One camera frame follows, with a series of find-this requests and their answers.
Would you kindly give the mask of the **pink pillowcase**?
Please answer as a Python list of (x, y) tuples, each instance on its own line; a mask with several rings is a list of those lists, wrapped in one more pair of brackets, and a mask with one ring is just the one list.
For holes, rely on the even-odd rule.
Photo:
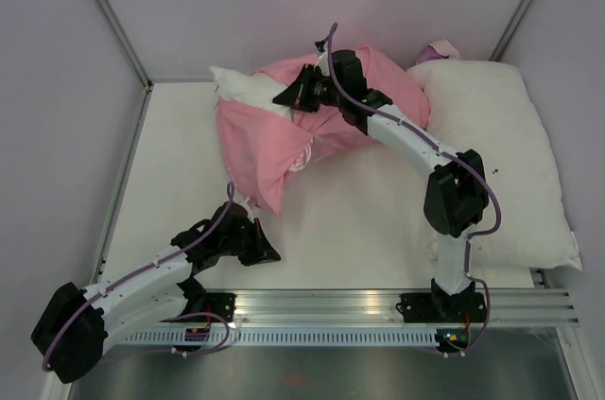
[[(287, 87), (305, 65), (314, 65), (316, 60), (311, 54), (277, 61), (254, 74), (265, 74)], [(288, 121), (219, 96), (216, 107), (219, 146), (236, 189), (276, 215), (282, 212), (286, 181), (307, 164), (372, 143), (334, 107), (322, 107), (316, 113), (291, 112), (292, 121)]]

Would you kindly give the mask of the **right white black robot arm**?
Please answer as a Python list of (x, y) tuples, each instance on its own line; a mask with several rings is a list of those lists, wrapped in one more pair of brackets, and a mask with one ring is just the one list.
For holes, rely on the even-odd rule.
[(471, 231), (489, 202), (480, 155), (457, 152), (413, 123), (382, 91), (369, 86), (352, 50), (320, 54), (273, 103), (304, 113), (335, 107), (344, 121), (408, 160), (426, 178), (423, 214), (437, 233), (440, 260), (431, 309), (451, 321), (474, 290), (468, 273)]

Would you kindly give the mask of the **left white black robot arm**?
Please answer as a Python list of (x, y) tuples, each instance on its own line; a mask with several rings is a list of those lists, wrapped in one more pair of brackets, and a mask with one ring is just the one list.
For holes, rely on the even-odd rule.
[(31, 334), (43, 370), (70, 384), (114, 345), (155, 323), (219, 321), (196, 277), (223, 257), (234, 257), (244, 267), (281, 259), (258, 218), (239, 205), (219, 207), (212, 218), (175, 235), (142, 267), (87, 287), (72, 282), (59, 287)]

